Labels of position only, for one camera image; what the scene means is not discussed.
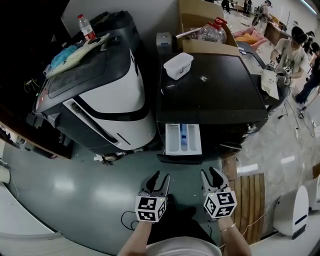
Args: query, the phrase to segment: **plastic bottle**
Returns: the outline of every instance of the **plastic bottle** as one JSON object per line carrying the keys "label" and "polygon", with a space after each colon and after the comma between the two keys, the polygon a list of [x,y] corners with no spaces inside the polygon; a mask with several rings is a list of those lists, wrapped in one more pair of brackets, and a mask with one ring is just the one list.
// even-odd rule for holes
{"label": "plastic bottle", "polygon": [[227,24],[222,18],[216,18],[214,22],[208,22],[199,31],[199,39],[210,42],[225,44],[227,34],[222,28],[223,24]]}
{"label": "plastic bottle", "polygon": [[83,14],[80,14],[78,16],[78,20],[79,20],[79,27],[86,41],[97,38],[95,32],[93,31],[90,25],[90,22],[84,17]]}

